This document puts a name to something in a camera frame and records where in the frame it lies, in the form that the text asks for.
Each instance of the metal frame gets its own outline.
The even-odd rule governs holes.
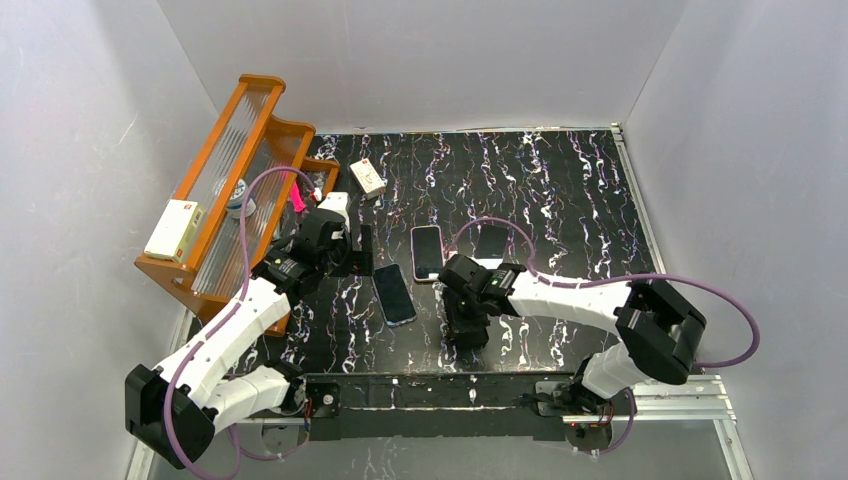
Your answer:
[[[610,126],[621,159],[624,175],[630,185],[630,194],[636,205],[639,221],[648,242],[648,250],[657,272],[664,273],[665,263],[657,247],[656,237],[648,219],[644,201],[639,190],[630,156],[624,141],[621,125],[613,123]],[[486,129],[487,131],[515,131],[528,129]],[[583,128],[539,127],[539,131],[570,131],[587,130]],[[456,133],[467,133],[468,130]],[[171,344],[171,352],[175,351],[188,340],[188,332],[192,323],[192,315],[187,309],[177,328]],[[634,395],[639,413],[634,418],[638,421],[674,421],[674,420],[703,420],[712,421],[716,429],[716,439],[724,453],[728,471],[733,480],[752,480],[754,477],[748,465],[748,460],[742,448],[739,434],[736,431],[736,414],[727,396],[721,377],[718,375],[693,375],[685,385],[672,386],[658,382],[644,382],[634,388]],[[563,422],[580,422],[582,416],[564,416]],[[627,417],[615,417],[614,421],[627,421]],[[242,424],[300,424],[301,420],[291,418],[248,418]],[[154,460],[153,451],[141,442],[136,442],[133,456],[127,471],[127,480],[148,480]]]

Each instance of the pink object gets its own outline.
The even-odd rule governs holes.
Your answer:
[[[306,208],[306,204],[300,199],[300,188],[297,187],[297,182],[292,183],[292,189],[289,191],[289,197],[291,197],[295,212],[300,213],[304,208]]]

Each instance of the phone screen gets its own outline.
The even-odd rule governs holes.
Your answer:
[[[398,264],[374,270],[374,288],[377,300],[386,317],[386,325],[396,327],[415,320],[415,305],[409,297],[406,282]]]
[[[486,268],[498,268],[503,262],[509,230],[495,225],[481,225],[480,239],[474,248],[474,259]]]
[[[437,226],[412,229],[412,270],[416,282],[435,282],[444,268],[442,229]]]

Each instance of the black table surface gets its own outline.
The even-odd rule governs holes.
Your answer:
[[[653,271],[608,130],[328,135],[314,139],[310,155],[341,164],[335,191],[351,195],[351,228],[356,234],[372,225],[375,267],[401,266],[417,320],[386,326],[369,277],[325,279],[293,308],[288,335],[260,337],[232,373],[269,358],[306,372],[573,371],[616,342],[567,319],[502,316],[492,319],[485,347],[457,351],[445,340],[434,284],[412,282],[414,226],[440,226],[447,245],[469,220],[500,217],[534,239],[541,272],[598,279]],[[371,200],[348,169],[364,158],[388,181],[386,193]],[[299,220],[289,206],[281,230],[291,232]],[[476,239],[469,229],[459,251],[471,256]],[[506,258],[524,262],[528,253],[511,235]]]

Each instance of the white arm segment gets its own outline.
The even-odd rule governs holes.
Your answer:
[[[288,389],[289,382],[282,373],[264,366],[218,384],[206,404],[218,410],[214,420],[215,434],[256,412],[279,407]]]
[[[547,276],[551,281],[577,283],[579,278]],[[592,288],[557,288],[545,285],[529,273],[519,274],[512,284],[515,292],[507,299],[518,315],[539,315],[582,323],[618,336],[614,310],[624,306],[630,287],[613,283]]]
[[[205,342],[183,370],[176,386],[188,385],[191,388],[188,397],[200,407],[206,406],[218,382],[254,340],[291,311],[286,296],[274,292],[274,284],[261,278],[251,280],[238,312],[211,339],[206,340],[206,333],[238,303],[238,298],[230,300],[185,346],[156,366],[162,369],[161,377],[170,382],[180,362],[194,345]]]
[[[585,280],[547,276],[551,281],[578,283]],[[557,288],[539,282],[533,275],[521,274],[512,284],[515,292],[508,299],[521,316],[541,315],[591,325],[618,336],[615,328],[617,307],[624,306],[630,295],[625,283],[592,288]],[[623,343],[596,353],[583,372],[584,387],[601,398],[609,399],[625,387],[650,378],[642,373]]]

